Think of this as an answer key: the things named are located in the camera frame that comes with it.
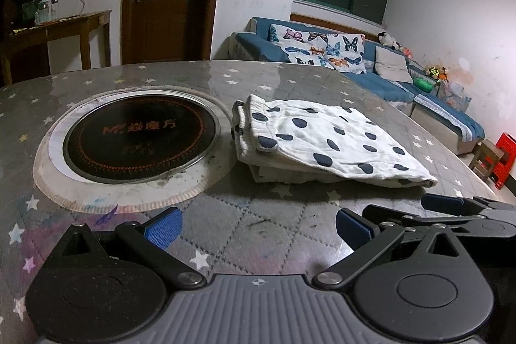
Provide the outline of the colourful toy pile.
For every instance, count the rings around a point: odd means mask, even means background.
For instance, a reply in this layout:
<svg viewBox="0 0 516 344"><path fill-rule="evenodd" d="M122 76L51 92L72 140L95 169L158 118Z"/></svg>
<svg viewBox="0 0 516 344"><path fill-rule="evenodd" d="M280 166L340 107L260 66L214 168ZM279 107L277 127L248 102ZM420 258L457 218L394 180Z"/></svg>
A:
<svg viewBox="0 0 516 344"><path fill-rule="evenodd" d="M428 67L425 70L425 73L428 76L430 76L432 79L435 79L435 80L444 80L444 81L448 80L447 70L442 65L434 65L434 66Z"/></svg>

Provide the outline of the panda plush toy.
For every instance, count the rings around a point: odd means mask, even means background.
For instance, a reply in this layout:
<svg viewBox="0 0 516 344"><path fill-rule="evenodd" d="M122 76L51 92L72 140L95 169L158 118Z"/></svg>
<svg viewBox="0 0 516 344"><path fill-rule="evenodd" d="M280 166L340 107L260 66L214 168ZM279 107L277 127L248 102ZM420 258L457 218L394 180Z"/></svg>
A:
<svg viewBox="0 0 516 344"><path fill-rule="evenodd" d="M379 43L387 48L391 48L392 50L400 51L402 49L401 45L396 41L394 37L389 35L386 31L380 32L378 35Z"/></svg>

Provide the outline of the red plastic stool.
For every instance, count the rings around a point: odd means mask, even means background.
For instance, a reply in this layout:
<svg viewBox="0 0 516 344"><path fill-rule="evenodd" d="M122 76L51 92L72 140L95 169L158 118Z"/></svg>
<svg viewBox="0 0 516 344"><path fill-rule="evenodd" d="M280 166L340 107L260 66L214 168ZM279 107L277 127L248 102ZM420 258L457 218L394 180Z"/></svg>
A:
<svg viewBox="0 0 516 344"><path fill-rule="evenodd" d="M495 187L501 190L505 185L505 181L510 175L510 171L516 157L516 140L509 133L502 133L500 139L496 143L496 147L504 154L497 162L493 172L490 175L495 181Z"/></svg>

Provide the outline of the small wooden stool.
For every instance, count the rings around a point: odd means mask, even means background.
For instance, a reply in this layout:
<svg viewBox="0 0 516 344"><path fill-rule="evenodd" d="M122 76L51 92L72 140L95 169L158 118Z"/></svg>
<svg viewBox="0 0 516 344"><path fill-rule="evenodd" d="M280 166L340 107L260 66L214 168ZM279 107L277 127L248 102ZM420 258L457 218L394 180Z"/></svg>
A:
<svg viewBox="0 0 516 344"><path fill-rule="evenodd" d="M482 181L486 182L496 165L504 156L504 152L488 139L479 143L476 153L468 165Z"/></svg>

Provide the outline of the white navy polka dot pants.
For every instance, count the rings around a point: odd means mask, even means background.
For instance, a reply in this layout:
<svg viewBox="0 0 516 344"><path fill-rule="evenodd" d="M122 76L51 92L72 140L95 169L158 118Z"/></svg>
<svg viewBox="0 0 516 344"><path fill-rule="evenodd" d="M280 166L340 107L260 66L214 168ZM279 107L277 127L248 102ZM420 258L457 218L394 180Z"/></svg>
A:
<svg viewBox="0 0 516 344"><path fill-rule="evenodd" d="M352 180L386 188L431 188L436 178L360 111L305 100L233 103L240 162L256 182Z"/></svg>

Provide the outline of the grey star quilted table cover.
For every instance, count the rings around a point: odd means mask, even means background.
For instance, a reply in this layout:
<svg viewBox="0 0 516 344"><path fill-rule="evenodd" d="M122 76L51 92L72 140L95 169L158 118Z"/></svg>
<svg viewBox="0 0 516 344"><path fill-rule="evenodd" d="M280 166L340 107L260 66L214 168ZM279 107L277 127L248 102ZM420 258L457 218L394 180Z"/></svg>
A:
<svg viewBox="0 0 516 344"><path fill-rule="evenodd" d="M38 146L75 106L116 90L172 87L212 96L225 106L251 94L265 100L308 100L360 111L417 159L446 196L492 197L491 189L434 136L404 113L340 73L317 67L238 61L132 64L63 73L1 91L1 340L31 343L26 291L48 254L73 223L110 231L145 222L100 189L78 211L53 202L33 180ZM218 273L314 275L349 253L335 231L339 208L374 203L421 213L422 189L384 189L362 182L287 186L255 182L236 163L216 184L178 207L184 228L171 253L205 276Z"/></svg>

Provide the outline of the glass jar on table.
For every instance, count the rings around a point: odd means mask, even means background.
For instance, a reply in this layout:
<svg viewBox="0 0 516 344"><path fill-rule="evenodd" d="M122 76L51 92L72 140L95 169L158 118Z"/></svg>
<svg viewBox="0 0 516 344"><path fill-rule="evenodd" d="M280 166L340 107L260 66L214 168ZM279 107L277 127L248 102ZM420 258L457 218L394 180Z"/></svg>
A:
<svg viewBox="0 0 516 344"><path fill-rule="evenodd" d="M38 4L35 12L35 25L43 25L58 19L59 0L42 0Z"/></svg>

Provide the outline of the wooden side table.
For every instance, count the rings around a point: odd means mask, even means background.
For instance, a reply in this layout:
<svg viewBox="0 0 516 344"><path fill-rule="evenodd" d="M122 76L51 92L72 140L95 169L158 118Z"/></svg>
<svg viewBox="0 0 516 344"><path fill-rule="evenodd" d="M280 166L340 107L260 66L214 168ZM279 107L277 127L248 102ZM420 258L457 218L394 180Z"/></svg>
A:
<svg viewBox="0 0 516 344"><path fill-rule="evenodd" d="M12 84L12 55L35 45L45 44L63 38L79 38L81 69L92 67L90 55L90 33L102 30L105 67L111 66L110 49L110 14L111 10L102 10L43 23L6 38L1 47L1 70L6 85Z"/></svg>

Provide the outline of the beige cushion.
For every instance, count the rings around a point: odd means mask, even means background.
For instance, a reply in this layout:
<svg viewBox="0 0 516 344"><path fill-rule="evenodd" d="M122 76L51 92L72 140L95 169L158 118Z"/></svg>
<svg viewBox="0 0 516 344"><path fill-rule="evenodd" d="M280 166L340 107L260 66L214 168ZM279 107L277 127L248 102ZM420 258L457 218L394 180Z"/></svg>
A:
<svg viewBox="0 0 516 344"><path fill-rule="evenodd" d="M393 82L412 83L405 57L381 46L375 47L374 71L382 79Z"/></svg>

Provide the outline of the blue sectional sofa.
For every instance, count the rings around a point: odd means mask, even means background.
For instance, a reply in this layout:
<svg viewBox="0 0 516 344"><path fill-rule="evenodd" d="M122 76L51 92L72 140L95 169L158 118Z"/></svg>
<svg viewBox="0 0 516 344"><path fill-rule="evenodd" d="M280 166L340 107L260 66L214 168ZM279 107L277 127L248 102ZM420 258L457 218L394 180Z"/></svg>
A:
<svg viewBox="0 0 516 344"><path fill-rule="evenodd" d="M317 28L290 21L273 18L253 17L247 31L237 31L229 38L228 53L232 59L254 60L264 62L290 63L280 47L269 41L270 25L283 25L299 31L320 31L343 33L329 29ZM464 111L451 106L438 96L444 83L436 83L430 93L425 93L414 85L415 78L430 80L430 77L403 53L412 83L393 82L382 79L374 71L375 47L377 42L366 38L364 65L366 72L361 74L341 73L367 91L385 100L412 120L429 131L454 154L469 154L485 138L484 128Z"/></svg>

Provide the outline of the round induction cooktop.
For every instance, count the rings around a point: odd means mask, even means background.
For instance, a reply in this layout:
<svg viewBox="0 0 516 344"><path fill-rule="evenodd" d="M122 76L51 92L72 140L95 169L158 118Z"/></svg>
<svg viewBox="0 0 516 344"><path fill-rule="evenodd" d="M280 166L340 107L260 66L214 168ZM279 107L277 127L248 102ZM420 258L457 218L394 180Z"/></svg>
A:
<svg viewBox="0 0 516 344"><path fill-rule="evenodd" d="M73 106L45 134L32 176L52 202L104 215L191 199L236 163L230 110L181 86L127 88Z"/></svg>

